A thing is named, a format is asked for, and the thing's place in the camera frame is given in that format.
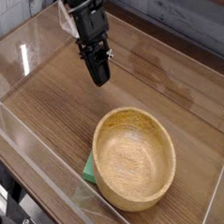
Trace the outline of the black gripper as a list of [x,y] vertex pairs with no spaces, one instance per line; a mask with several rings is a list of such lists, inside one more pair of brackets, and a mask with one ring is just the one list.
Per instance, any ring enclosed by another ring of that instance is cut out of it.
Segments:
[[111,77],[109,59],[112,57],[107,42],[109,24],[104,0],[69,0],[68,4],[79,32],[77,44],[81,58],[86,58],[93,82],[100,87]]

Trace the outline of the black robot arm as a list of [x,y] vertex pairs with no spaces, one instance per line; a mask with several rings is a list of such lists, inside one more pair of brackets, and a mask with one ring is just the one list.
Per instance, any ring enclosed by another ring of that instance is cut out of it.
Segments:
[[105,0],[66,0],[69,14],[78,30],[76,43],[80,57],[98,87],[109,81],[110,46],[107,41],[109,23]]

